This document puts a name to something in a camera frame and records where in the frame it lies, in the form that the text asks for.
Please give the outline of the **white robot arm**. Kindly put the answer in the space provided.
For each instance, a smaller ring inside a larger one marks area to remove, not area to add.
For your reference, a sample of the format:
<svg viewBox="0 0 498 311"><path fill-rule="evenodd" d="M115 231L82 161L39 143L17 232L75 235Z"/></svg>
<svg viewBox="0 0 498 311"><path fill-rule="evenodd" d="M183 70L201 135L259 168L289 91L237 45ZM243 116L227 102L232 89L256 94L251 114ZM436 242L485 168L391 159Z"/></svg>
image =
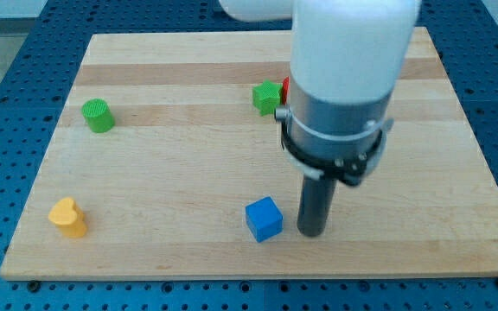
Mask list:
<svg viewBox="0 0 498 311"><path fill-rule="evenodd" d="M315 181L358 186L381 158L386 107L418 19L418 0L220 0L242 22L290 19L289 159Z"/></svg>

